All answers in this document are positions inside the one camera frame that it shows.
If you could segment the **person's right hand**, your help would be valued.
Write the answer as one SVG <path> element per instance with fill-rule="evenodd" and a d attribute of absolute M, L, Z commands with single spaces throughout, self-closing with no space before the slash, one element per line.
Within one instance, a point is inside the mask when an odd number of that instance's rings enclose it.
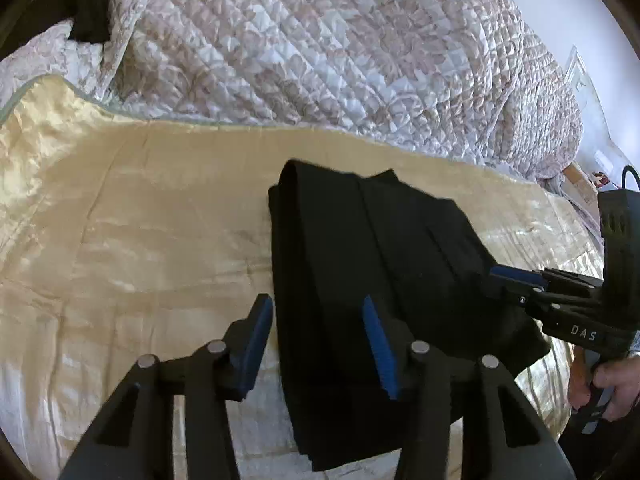
<path fill-rule="evenodd" d="M 599 389 L 613 389 L 613 395 L 603 418 L 610 422 L 626 417 L 639 403 L 640 356 L 633 354 L 620 361 L 600 365 L 592 373 L 592 384 Z M 570 367 L 567 399 L 575 410 L 590 400 L 588 367 L 583 348 L 574 348 L 574 360 Z"/>

